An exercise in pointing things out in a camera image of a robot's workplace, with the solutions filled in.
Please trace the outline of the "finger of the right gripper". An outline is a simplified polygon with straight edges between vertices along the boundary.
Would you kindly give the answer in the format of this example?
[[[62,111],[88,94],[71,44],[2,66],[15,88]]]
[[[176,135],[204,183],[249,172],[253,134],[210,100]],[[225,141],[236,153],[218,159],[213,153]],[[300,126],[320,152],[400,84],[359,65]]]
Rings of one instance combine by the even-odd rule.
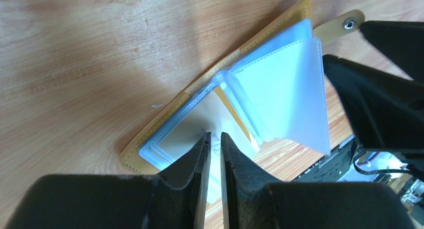
[[[370,20],[359,27],[363,37],[413,80],[424,81],[424,23]]]
[[[424,152],[424,85],[334,55],[322,57],[359,146]]]

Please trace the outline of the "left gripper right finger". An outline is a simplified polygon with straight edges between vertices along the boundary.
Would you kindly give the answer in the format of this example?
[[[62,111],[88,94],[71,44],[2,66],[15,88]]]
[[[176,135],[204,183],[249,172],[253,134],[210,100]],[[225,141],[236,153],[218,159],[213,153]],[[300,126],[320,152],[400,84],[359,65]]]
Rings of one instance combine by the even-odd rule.
[[[226,229],[412,229],[394,191],[369,182],[284,182],[221,134]]]

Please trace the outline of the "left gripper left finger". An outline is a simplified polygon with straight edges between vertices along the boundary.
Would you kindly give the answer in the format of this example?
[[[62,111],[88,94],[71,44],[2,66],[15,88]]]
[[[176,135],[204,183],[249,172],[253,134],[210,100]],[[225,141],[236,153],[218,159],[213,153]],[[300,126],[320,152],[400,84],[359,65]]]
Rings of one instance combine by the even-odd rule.
[[[25,193],[9,229],[201,229],[211,134],[154,175],[49,174]]]

